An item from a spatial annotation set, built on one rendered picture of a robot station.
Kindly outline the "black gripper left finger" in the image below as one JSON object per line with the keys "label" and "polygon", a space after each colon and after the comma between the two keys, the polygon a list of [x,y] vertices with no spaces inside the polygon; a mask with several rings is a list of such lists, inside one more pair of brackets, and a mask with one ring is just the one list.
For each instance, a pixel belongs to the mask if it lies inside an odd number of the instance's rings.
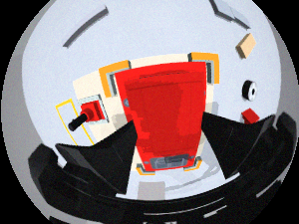
{"label": "black gripper left finger", "polygon": [[125,126],[115,130],[112,135],[106,136],[94,146],[56,143],[54,147],[66,161],[92,169],[117,193],[126,195],[137,142],[137,131],[131,119]]}

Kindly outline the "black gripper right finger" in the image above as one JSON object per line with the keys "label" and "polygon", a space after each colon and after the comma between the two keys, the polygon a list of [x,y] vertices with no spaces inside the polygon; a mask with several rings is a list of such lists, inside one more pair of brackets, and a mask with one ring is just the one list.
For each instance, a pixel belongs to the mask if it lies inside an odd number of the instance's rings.
{"label": "black gripper right finger", "polygon": [[271,114],[255,123],[247,124],[211,112],[202,112],[201,130],[221,165],[225,179],[238,173],[238,167],[241,167],[251,149],[254,149],[255,143],[258,143],[259,135],[272,126],[274,119],[275,114]]}

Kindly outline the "tan rectangular block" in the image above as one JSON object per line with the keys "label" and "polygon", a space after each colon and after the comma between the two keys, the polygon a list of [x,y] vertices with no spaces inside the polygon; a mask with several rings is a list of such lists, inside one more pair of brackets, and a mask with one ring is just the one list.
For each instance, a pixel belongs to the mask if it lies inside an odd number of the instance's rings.
{"label": "tan rectangular block", "polygon": [[237,44],[237,51],[238,51],[238,55],[241,56],[241,59],[246,59],[249,58],[250,52],[251,50],[253,50],[254,46],[255,46],[255,40],[254,40],[254,36],[250,34],[247,34],[245,36],[243,36],[243,39],[241,40],[241,42],[239,42]]}

